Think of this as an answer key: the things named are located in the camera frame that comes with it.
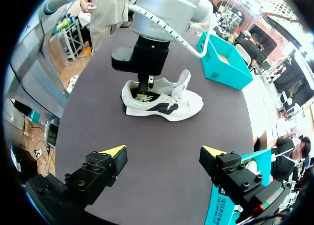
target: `shoe tongue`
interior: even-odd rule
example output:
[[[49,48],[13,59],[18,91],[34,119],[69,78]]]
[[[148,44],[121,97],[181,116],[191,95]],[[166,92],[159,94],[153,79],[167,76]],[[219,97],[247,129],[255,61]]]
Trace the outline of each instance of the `shoe tongue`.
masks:
[[[188,83],[191,79],[191,73],[187,69],[183,70],[178,82],[173,86],[174,89],[171,92],[172,97],[182,96],[182,93],[186,90]]]

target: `hand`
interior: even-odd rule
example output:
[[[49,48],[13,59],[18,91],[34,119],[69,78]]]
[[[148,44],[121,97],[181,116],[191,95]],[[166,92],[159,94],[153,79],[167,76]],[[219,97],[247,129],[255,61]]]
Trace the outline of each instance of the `hand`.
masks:
[[[90,13],[90,14],[92,14],[93,11],[88,10],[88,7],[89,7],[89,6],[96,6],[96,5],[95,5],[94,3],[92,3],[92,2],[84,2],[84,1],[81,1],[81,2],[80,2],[80,6],[81,6],[82,11],[83,11],[84,13]]]

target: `badge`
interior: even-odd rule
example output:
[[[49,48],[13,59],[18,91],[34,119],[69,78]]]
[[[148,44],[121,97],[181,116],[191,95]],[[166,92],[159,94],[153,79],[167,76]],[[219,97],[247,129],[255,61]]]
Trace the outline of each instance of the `badge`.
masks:
[[[276,155],[275,154],[271,154],[271,162],[273,163],[274,161],[276,161]]]

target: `lanyard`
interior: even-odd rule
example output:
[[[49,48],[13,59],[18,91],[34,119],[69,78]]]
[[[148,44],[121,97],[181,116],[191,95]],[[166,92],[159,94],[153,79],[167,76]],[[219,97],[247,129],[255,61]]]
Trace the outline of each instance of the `lanyard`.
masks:
[[[286,153],[288,153],[288,152],[290,152],[290,151],[292,151],[292,150],[294,150],[294,149],[295,149],[295,148],[291,148],[291,149],[289,149],[289,150],[286,150],[286,151],[283,152],[283,153],[280,153],[280,154],[278,154],[278,155],[275,155],[274,158],[272,159],[272,162],[274,162],[277,157],[279,157],[279,156],[284,156],[287,160],[290,160],[291,162],[294,162],[294,163],[295,163],[295,160],[293,160],[293,159],[291,159],[290,157],[287,157],[287,156],[284,155],[284,154],[286,154]]]

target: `shoe insole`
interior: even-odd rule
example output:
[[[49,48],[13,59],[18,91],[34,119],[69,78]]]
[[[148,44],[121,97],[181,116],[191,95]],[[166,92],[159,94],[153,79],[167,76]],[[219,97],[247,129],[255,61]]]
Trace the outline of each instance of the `shoe insole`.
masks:
[[[131,90],[132,97],[138,102],[152,102],[156,100],[160,95],[151,91],[142,92],[138,91],[138,88]]]

